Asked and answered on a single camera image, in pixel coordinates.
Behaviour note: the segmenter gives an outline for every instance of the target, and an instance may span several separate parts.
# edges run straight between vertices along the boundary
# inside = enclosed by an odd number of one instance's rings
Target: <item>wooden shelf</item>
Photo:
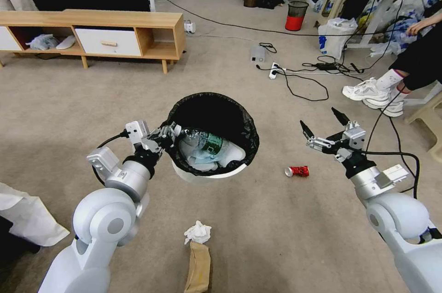
[[[145,49],[143,58],[179,59],[173,42],[154,42],[151,47]]]
[[[84,68],[87,68],[87,56],[159,59],[166,74],[167,64],[179,60],[186,48],[182,13],[72,9],[0,11],[0,26],[10,33],[3,32],[6,34],[3,38],[8,37],[12,43],[9,47],[3,46],[8,49],[4,51],[18,52],[21,48],[24,54],[81,56]],[[26,43],[41,34],[53,34],[58,39],[74,35],[77,42],[65,50],[30,49]]]
[[[41,53],[46,53],[46,54],[61,54],[61,55],[85,55],[84,51],[81,49],[80,45],[78,44],[78,42],[76,42],[71,48],[68,49],[48,49],[48,50],[44,50],[44,51],[40,51],[40,50],[35,50],[35,49],[26,49],[24,51],[22,51],[21,53],[23,54],[41,54]]]

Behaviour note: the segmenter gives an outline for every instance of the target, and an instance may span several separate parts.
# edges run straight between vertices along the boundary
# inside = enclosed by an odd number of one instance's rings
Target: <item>floor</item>
[[[242,0],[173,1],[217,21],[284,31],[286,6],[265,10],[245,8]],[[165,0],[157,0],[157,10],[181,12]],[[156,61],[89,59],[90,68],[84,70],[75,57],[43,61],[2,54],[0,180],[40,196],[56,220],[71,230],[78,202],[100,188],[85,159],[94,147],[132,120],[145,119],[151,128],[157,127],[186,95],[223,93],[241,103],[255,120],[261,145],[254,161],[236,176],[195,186],[175,174],[165,155],[149,182],[151,202],[138,235],[117,249],[112,259],[109,292],[182,292],[189,262],[183,233],[196,220],[213,227],[207,242],[212,293],[407,292],[343,167],[306,148],[299,126],[302,119],[319,136],[338,132],[341,126],[331,111],[335,107],[370,131],[378,112],[341,94],[344,85],[358,81],[315,75],[327,86],[329,100],[296,98],[280,75],[269,80],[268,72],[256,69],[249,61],[250,46],[271,42],[277,48],[273,58],[261,64],[263,68],[275,60],[300,69],[303,62],[316,62],[317,37],[220,26],[188,13],[184,19],[197,24],[197,33],[188,37],[187,53],[168,75],[162,74]],[[308,11],[299,33],[316,34],[314,21],[315,13]],[[218,37],[198,36],[204,34]],[[367,55],[366,50],[348,50],[346,62],[367,66],[373,62]],[[385,72],[393,59],[383,58],[372,75]],[[292,78],[290,83],[295,93],[324,96],[324,90],[308,80]],[[413,110],[407,108],[405,116]],[[419,198],[433,222],[442,223],[441,167],[426,153],[434,140],[418,123],[407,125],[403,117],[394,122],[403,150],[421,159]],[[120,158],[130,153],[127,140],[115,141],[111,147]],[[385,117],[371,149],[397,150]],[[396,156],[372,159],[381,168],[400,162]],[[310,177],[287,178],[283,169],[289,165],[308,165]],[[408,179],[399,187],[411,183]],[[6,269],[0,291],[37,292],[52,259],[73,237],[72,232],[53,247],[24,255]]]

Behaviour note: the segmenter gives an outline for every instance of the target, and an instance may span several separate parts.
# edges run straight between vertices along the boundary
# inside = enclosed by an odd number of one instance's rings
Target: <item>white cabinet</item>
[[[111,29],[75,29],[88,54],[141,56],[135,31]]]
[[[21,52],[22,49],[9,33],[6,26],[0,26],[0,51],[7,50],[12,52]]]

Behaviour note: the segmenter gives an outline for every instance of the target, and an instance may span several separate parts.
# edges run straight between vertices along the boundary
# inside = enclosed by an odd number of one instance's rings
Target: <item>red wastebasket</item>
[[[307,11],[308,3],[303,1],[290,1],[289,12],[287,14],[287,22],[285,29],[289,31],[299,31]]]

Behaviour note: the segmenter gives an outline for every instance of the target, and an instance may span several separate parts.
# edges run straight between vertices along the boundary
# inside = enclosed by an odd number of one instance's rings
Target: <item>paper bag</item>
[[[210,254],[206,245],[190,242],[189,274],[184,293],[202,293],[209,287]]]

